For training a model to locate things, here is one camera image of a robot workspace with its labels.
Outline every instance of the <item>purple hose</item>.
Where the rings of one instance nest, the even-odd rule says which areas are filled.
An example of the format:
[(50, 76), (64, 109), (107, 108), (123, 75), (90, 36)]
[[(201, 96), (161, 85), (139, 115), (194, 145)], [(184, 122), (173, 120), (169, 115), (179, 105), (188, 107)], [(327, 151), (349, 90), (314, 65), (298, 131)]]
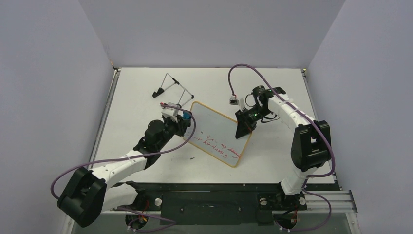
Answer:
[[(239, 63), (239, 64), (236, 64), (236, 65), (232, 66), (231, 69), (228, 72), (228, 83), (229, 83), (229, 87), (231, 88), (232, 95), (235, 95), (235, 93), (234, 93), (234, 89), (232, 88), (232, 84), (231, 84), (231, 80), (230, 80), (231, 71), (234, 68), (240, 67), (240, 66), (248, 67), (248, 68), (252, 69), (254, 72), (256, 72), (261, 77), (261, 79), (263, 79), (263, 81), (266, 83), (266, 85), (271, 89), (271, 91), (274, 93), (274, 95), (277, 96), (281, 101), (283, 101), (283, 102), (285, 101), (285, 99), (283, 99), (279, 94), (277, 94), (277, 92), (275, 92), (275, 90), (271, 87), (271, 85), (268, 83), (268, 81), (264, 78), (264, 76), (257, 69), (255, 69), (254, 67), (252, 67), (248, 64), (244, 64), (244, 63)], [(315, 230), (317, 228), (320, 228), (321, 226), (323, 226), (324, 224), (326, 224), (330, 220), (330, 217), (331, 217), (331, 204), (325, 197), (323, 197), (319, 194), (314, 194), (314, 193), (311, 193), (311, 192), (307, 192), (304, 188), (305, 188), (305, 185), (307, 184), (308, 179), (311, 178), (311, 177), (326, 177), (326, 176), (329, 176), (329, 175), (333, 174), (334, 170), (336, 169), (336, 159), (334, 157), (334, 153), (333, 153), (333, 149), (331, 148), (331, 145), (328, 143), (328, 141), (325, 138), (324, 134), (317, 127), (317, 125), (308, 116), (306, 116), (303, 112), (299, 111), (293, 104), (291, 104), (290, 102), (286, 102), (286, 104), (289, 105), (293, 110), (295, 110), (305, 120), (307, 120), (309, 123), (311, 123), (311, 125), (316, 129), (317, 133), (320, 135), (321, 139), (324, 141), (324, 143), (327, 146), (327, 149), (328, 149), (328, 151), (331, 155), (331, 170), (330, 170), (330, 172), (328, 172), (326, 174), (322, 174), (322, 175), (308, 175), (307, 179), (304, 181), (304, 183), (302, 185), (302, 190), (305, 193), (310, 194), (310, 195), (314, 195), (314, 196), (318, 196), (318, 197), (322, 198), (323, 200), (325, 200), (327, 202), (328, 207), (329, 207), (329, 213), (328, 213), (328, 216), (327, 216), (326, 220), (324, 222), (322, 222), (321, 224), (313, 227), (313, 228), (291, 230), (291, 231), (294, 231), (294, 232), (312, 231), (312, 230)]]
[(63, 172), (63, 173), (60, 174), (58, 177), (56, 177), (56, 179), (53, 180), (52, 185), (50, 186), (50, 192), (52, 193), (52, 196), (53, 196), (54, 198), (56, 198), (56, 199), (59, 199), (59, 197), (58, 197), (58, 196), (56, 195), (56, 193), (55, 193), (55, 185), (56, 185), (56, 182), (57, 182), (60, 178), (62, 178), (64, 175), (66, 175), (67, 173), (69, 173), (69, 172), (71, 172), (71, 171), (74, 171), (74, 170), (76, 170), (76, 169), (78, 169), (78, 168), (81, 168), (81, 167), (84, 167), (84, 166), (88, 166), (88, 165), (93, 165), (93, 164), (96, 164), (96, 163), (102, 163), (102, 162), (120, 162), (120, 161), (126, 161), (126, 160), (130, 160), (130, 159), (134, 159), (134, 158), (139, 158), (139, 157), (146, 157), (146, 156), (153, 156), (153, 155), (159, 155), (159, 154), (166, 154), (166, 153), (170, 153), (170, 152), (172, 152), (172, 151), (175, 151), (175, 150), (181, 148), (181, 147), (182, 147), (183, 145), (185, 145), (186, 143), (188, 143), (188, 141), (189, 141), (190, 139), (192, 139), (192, 136), (194, 135), (194, 133), (195, 133), (195, 128), (196, 128), (196, 121), (195, 121), (194, 117), (192, 116), (191, 112), (189, 112), (189, 111), (187, 111), (187, 110), (184, 110), (184, 109), (181, 109), (181, 108), (179, 108), (179, 107), (168, 106), (168, 105), (165, 105), (165, 104), (161, 104), (161, 106), (162, 106), (162, 107), (169, 107), (169, 108), (172, 108), (172, 109), (177, 109), (177, 110), (183, 111), (183, 112), (185, 112), (185, 113), (187, 113), (187, 114), (189, 114), (189, 115), (191, 116), (192, 121), (193, 121), (193, 123), (194, 123), (194, 128), (193, 128), (193, 130), (192, 130), (191, 135), (189, 135), (188, 139), (186, 139), (186, 140), (184, 141), (184, 143), (178, 145), (177, 147), (175, 147), (175, 148), (173, 148), (173, 149), (165, 150), (165, 151), (163, 151), (163, 152), (149, 153), (149, 154), (144, 154), (144, 155), (136, 155), (136, 156), (125, 157), (125, 158), (103, 159), (103, 160), (97, 160), (97, 161), (93, 161), (93, 162), (86, 162), (86, 163), (82, 163), (82, 164), (80, 164), (80, 165), (74, 166), (74, 167), (68, 169), (67, 171)]
[[(118, 207), (116, 210), (131, 212), (131, 213), (134, 213), (134, 214), (137, 214), (137, 215), (143, 215), (143, 216), (146, 216), (146, 217), (149, 217), (149, 218), (154, 218), (154, 219), (158, 219), (158, 220), (162, 220), (162, 221), (166, 221), (166, 222), (171, 222), (171, 224), (169, 224), (169, 225), (166, 225), (166, 226), (163, 226), (163, 227), (160, 227), (160, 228), (156, 228), (156, 229), (152, 229), (152, 230), (140, 230), (140, 229), (138, 229), (138, 230), (136, 230), (138, 233), (153, 233), (153, 232), (157, 232), (157, 231), (163, 230), (165, 228), (176, 225), (176, 222), (173, 221), (173, 220), (153, 216), (153, 215), (150, 215), (150, 214), (145, 214), (145, 213), (142, 213), (142, 212), (139, 212), (139, 211), (130, 210), (128, 208)], [(132, 224), (134, 222), (136, 222), (138, 219), (139, 218), (136, 218), (136, 219), (132, 220), (131, 222), (129, 222), (128, 226), (132, 227)]]

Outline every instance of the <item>purple cable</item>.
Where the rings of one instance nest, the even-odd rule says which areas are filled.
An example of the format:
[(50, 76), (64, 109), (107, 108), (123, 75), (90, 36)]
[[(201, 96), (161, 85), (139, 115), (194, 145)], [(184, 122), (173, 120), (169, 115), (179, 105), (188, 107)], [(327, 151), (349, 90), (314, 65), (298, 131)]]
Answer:
[[(153, 233), (153, 232), (157, 232), (157, 231), (163, 230), (163, 229), (165, 229), (165, 228), (168, 228), (168, 227), (171, 227), (171, 226), (176, 225), (176, 222), (173, 221), (173, 220), (170, 220), (170, 219), (167, 219), (167, 218), (162, 218), (162, 217), (153, 216), (153, 215), (150, 215), (150, 214), (144, 214), (144, 213), (142, 213), (142, 212), (130, 210), (130, 209), (128, 209), (128, 208), (118, 207), (116, 210), (131, 212), (131, 213), (134, 213), (134, 214), (137, 214), (137, 215), (143, 215), (143, 216), (146, 216), (146, 217), (149, 217), (149, 218), (154, 218), (154, 219), (158, 219), (158, 220), (162, 220), (162, 221), (166, 221), (166, 222), (171, 222), (171, 224), (169, 224), (169, 225), (166, 225), (166, 226), (163, 226), (163, 227), (160, 227), (160, 228), (156, 228), (156, 229), (152, 229), (152, 230), (139, 230), (139, 229), (138, 229), (138, 230), (136, 230), (138, 233)], [(128, 226), (129, 226), (129, 227), (132, 227), (132, 224), (133, 224), (134, 222), (136, 222), (138, 219), (139, 219), (139, 218), (136, 218), (136, 219), (132, 220), (131, 222), (129, 222)]]
[[(261, 77), (261, 79), (263, 79), (263, 81), (266, 83), (266, 85), (271, 89), (271, 91), (274, 93), (274, 95), (277, 96), (281, 101), (283, 101), (283, 102), (285, 101), (285, 99), (283, 99), (279, 94), (277, 94), (277, 92), (275, 92), (275, 90), (271, 87), (271, 85), (268, 83), (268, 81), (264, 78), (264, 76), (263, 76), (257, 69), (255, 69), (255, 67), (253, 67), (253, 66), (251, 66), (251, 65), (248, 65), (248, 64), (244, 64), (244, 63), (239, 63), (239, 64), (236, 64), (236, 65), (232, 66), (231, 69), (230, 69), (229, 72), (228, 72), (228, 83), (229, 83), (229, 87), (231, 88), (232, 95), (235, 95), (235, 93), (234, 93), (234, 89), (232, 88), (232, 84), (231, 84), (231, 80), (230, 80), (231, 71), (232, 71), (234, 68), (240, 67), (240, 66), (242, 66), (242, 67), (248, 67), (248, 68), (252, 69), (254, 72), (256, 72), (256, 73)], [(302, 185), (302, 190), (303, 190), (305, 193), (310, 194), (310, 195), (314, 195), (314, 196), (318, 196), (318, 197), (322, 198), (323, 200), (325, 200), (325, 201), (327, 202), (328, 207), (329, 207), (328, 216), (327, 216), (326, 220), (325, 220), (324, 222), (322, 222), (321, 224), (319, 224), (319, 225), (317, 225), (317, 226), (315, 226), (315, 227), (313, 227), (313, 228), (294, 230), (295, 232), (312, 231), (312, 230), (315, 230), (315, 229), (323, 226), (324, 224), (326, 224), (326, 223), (330, 220), (330, 217), (331, 217), (331, 204), (330, 204), (330, 202), (329, 202), (325, 197), (323, 197), (323, 196), (321, 196), (321, 195), (319, 195), (319, 194), (314, 194), (314, 193), (311, 193), (311, 192), (307, 192), (304, 188), (305, 188), (305, 185), (307, 184), (308, 179), (311, 178), (311, 177), (326, 177), (326, 176), (329, 176), (329, 175), (333, 174), (333, 173), (334, 173), (334, 170), (336, 169), (336, 159), (335, 159), (335, 157), (334, 157), (334, 153), (333, 153), (333, 149), (331, 148), (331, 145), (328, 143), (328, 141), (327, 141), (327, 139), (325, 138), (324, 134), (323, 134), (323, 133), (321, 132), (321, 130), (317, 127), (317, 125), (316, 125), (307, 115), (305, 115), (303, 112), (301, 112), (300, 110), (298, 110), (293, 104), (291, 104), (291, 103), (288, 102), (288, 101), (286, 102), (286, 104), (289, 105), (294, 111), (296, 111), (300, 116), (302, 116), (305, 120), (307, 120), (307, 121), (316, 129), (317, 133), (320, 135), (321, 139), (324, 141), (324, 143), (325, 143), (325, 145), (327, 146), (327, 149), (328, 149), (328, 151), (329, 151), (329, 153), (330, 153), (330, 155), (331, 155), (331, 170), (330, 170), (330, 172), (328, 172), (328, 173), (326, 173), (326, 174), (322, 174), (322, 175), (308, 175), (308, 176), (307, 176), (307, 179), (304, 181), (304, 183), (303, 183), (303, 185)]]
[(80, 164), (80, 165), (74, 166), (74, 167), (68, 169), (67, 171), (63, 172), (63, 173), (60, 174), (58, 177), (56, 177), (56, 179), (53, 180), (52, 185), (50, 186), (50, 192), (52, 193), (52, 196), (53, 196), (54, 198), (56, 198), (56, 199), (59, 199), (59, 197), (58, 197), (58, 196), (56, 195), (56, 193), (55, 193), (55, 185), (56, 185), (56, 182), (57, 182), (60, 178), (62, 178), (64, 175), (66, 175), (67, 173), (69, 173), (69, 172), (71, 172), (71, 171), (74, 171), (74, 170), (76, 170), (76, 169), (78, 169), (78, 168), (81, 168), (81, 167), (84, 167), (84, 166), (88, 166), (88, 165), (93, 165), (93, 164), (96, 164), (96, 163), (102, 163), (102, 162), (120, 162), (120, 161), (126, 161), (126, 160), (130, 160), (130, 159), (134, 159), (134, 158), (139, 158), (139, 157), (146, 157), (146, 156), (153, 156), (153, 155), (159, 155), (159, 154), (166, 154), (166, 153), (170, 153), (170, 152), (172, 152), (172, 151), (175, 151), (175, 150), (181, 148), (181, 147), (182, 147), (183, 145), (185, 145), (186, 143), (188, 143), (188, 141), (189, 141), (190, 139), (192, 139), (192, 136), (194, 135), (195, 129), (196, 129), (196, 121), (195, 121), (194, 117), (192, 116), (191, 112), (189, 112), (189, 111), (187, 111), (187, 110), (184, 110), (184, 109), (181, 109), (181, 108), (179, 108), (179, 107), (168, 106), (168, 105), (165, 105), (165, 104), (161, 104), (161, 106), (162, 106), (162, 107), (169, 107), (169, 108), (176, 109), (176, 110), (179, 110), (179, 111), (183, 111), (183, 112), (189, 114), (189, 116), (191, 116), (192, 121), (193, 121), (193, 123), (194, 123), (194, 128), (193, 128), (193, 130), (192, 130), (191, 135), (189, 135), (188, 139), (186, 139), (186, 140), (184, 141), (184, 143), (178, 145), (177, 147), (175, 147), (175, 148), (173, 148), (173, 149), (165, 150), (165, 151), (163, 151), (163, 152), (149, 153), (149, 154), (144, 154), (144, 155), (136, 155), (136, 156), (125, 157), (125, 158), (103, 159), (103, 160), (97, 160), (97, 161), (93, 161), (93, 162), (86, 162), (86, 163), (82, 163), (82, 164)]

